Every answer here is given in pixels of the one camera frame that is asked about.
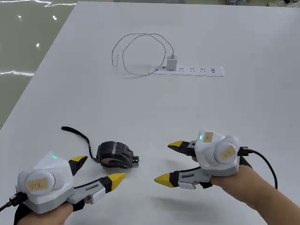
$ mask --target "power strip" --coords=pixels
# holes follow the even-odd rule
[[[150,67],[150,72],[156,69],[156,66]],[[177,65],[175,71],[169,71],[165,66],[156,69],[153,74],[165,75],[192,75],[192,76],[225,76],[223,67],[188,67]]]

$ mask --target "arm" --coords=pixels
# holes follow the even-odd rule
[[[268,225],[300,224],[300,208],[248,166],[230,177],[212,177],[211,183],[256,210]]]

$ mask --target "white cable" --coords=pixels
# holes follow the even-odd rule
[[[134,38],[134,39],[133,39],[133,40],[132,40],[125,48],[124,48],[123,53],[122,53],[122,62],[123,62],[123,66],[124,66],[125,71],[126,71],[128,74],[131,74],[131,75],[137,75],[137,76],[148,76],[148,75],[150,75],[150,74],[153,74],[158,68],[160,68],[160,67],[163,65],[163,63],[164,63],[164,61],[165,61],[165,57],[166,57],[166,48],[165,48],[165,45],[164,45],[160,40],[158,40],[157,38],[154,37],[154,35],[157,35],[157,36],[161,37],[163,40],[165,40],[165,41],[169,44],[169,46],[170,46],[171,49],[172,49],[171,57],[174,57],[174,49],[173,49],[172,45],[171,45],[171,44],[170,44],[170,43],[169,43],[162,35],[156,34],[156,33],[151,33],[151,34],[147,34],[147,33],[133,33],[133,34],[127,34],[127,35],[123,36],[123,37],[117,42],[117,44],[113,47],[113,49],[112,49],[112,65],[113,65],[113,66],[115,66],[115,65],[113,64],[113,52],[114,52],[115,48],[117,47],[117,45],[118,45],[125,37],[132,36],[132,35],[138,35],[138,36],[135,37],[135,38]],[[163,46],[165,53],[164,53],[162,62],[161,62],[161,64],[160,64],[157,68],[155,68],[152,72],[150,72],[150,73],[148,73],[148,74],[142,75],[142,74],[131,73],[131,72],[129,72],[129,71],[127,70],[127,68],[126,68],[126,65],[125,65],[125,62],[124,62],[124,53],[125,53],[125,51],[128,49],[128,47],[131,45],[132,42],[134,42],[136,39],[138,39],[138,38],[140,38],[140,37],[144,37],[144,36],[150,36],[150,37],[152,37],[153,39],[155,39],[156,41],[158,41],[158,42]],[[119,56],[120,56],[120,53],[118,54],[116,66],[118,65]]]

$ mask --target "handwritten label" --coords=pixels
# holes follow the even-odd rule
[[[236,153],[233,146],[228,147],[224,151],[221,152],[221,158],[223,161],[227,160],[231,156],[233,156]]]
[[[212,142],[212,136],[213,136],[213,135],[214,135],[213,132],[206,132],[205,135],[204,135],[203,142],[211,143],[211,142]]]
[[[27,189],[29,191],[39,191],[48,188],[48,179],[47,178],[40,178],[36,180],[29,180],[27,182]]]

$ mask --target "black cable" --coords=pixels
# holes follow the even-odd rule
[[[0,212],[1,212],[2,210],[4,210],[4,209],[8,208],[8,207],[11,206],[11,205],[12,205],[11,202],[6,203],[5,205],[3,205],[3,206],[0,208]]]
[[[17,205],[23,203],[24,201],[26,201],[27,199],[28,199],[27,194],[25,194],[23,192],[18,192],[14,196],[9,198],[9,202],[7,202],[5,205],[3,205],[0,208],[0,212],[10,206],[17,206]]]
[[[238,152],[238,156],[249,156],[250,153],[254,153],[257,154],[258,156],[260,156],[268,165],[269,169],[271,170],[273,177],[274,177],[274,183],[275,183],[275,188],[278,188],[278,182],[277,182],[277,176],[271,166],[271,164],[269,163],[269,161],[266,159],[265,156],[263,156],[261,153],[259,153],[258,151],[254,151],[249,149],[248,147],[240,147],[239,152]]]
[[[90,157],[95,160],[97,163],[97,159],[93,157],[92,155],[92,149],[90,147],[90,140],[87,138],[87,136],[85,136],[84,134],[82,134],[81,132],[79,132],[78,130],[75,130],[74,128],[71,128],[71,127],[61,127],[62,130],[65,130],[65,131],[68,131],[68,132],[71,132],[73,134],[76,134],[76,135],[79,135],[80,137],[82,137],[84,140],[86,140],[86,142],[88,143],[88,147],[89,147],[89,153],[90,153]]]
[[[254,153],[254,154],[257,154],[258,156],[260,156],[265,162],[266,164],[268,165],[268,167],[270,168],[272,174],[273,174],[273,177],[274,177],[274,183],[275,183],[275,188],[278,189],[278,182],[277,182],[277,176],[271,166],[271,164],[269,163],[269,161],[266,159],[265,156],[263,156],[261,153],[259,153],[258,151],[254,151],[254,150],[249,150],[249,153]]]

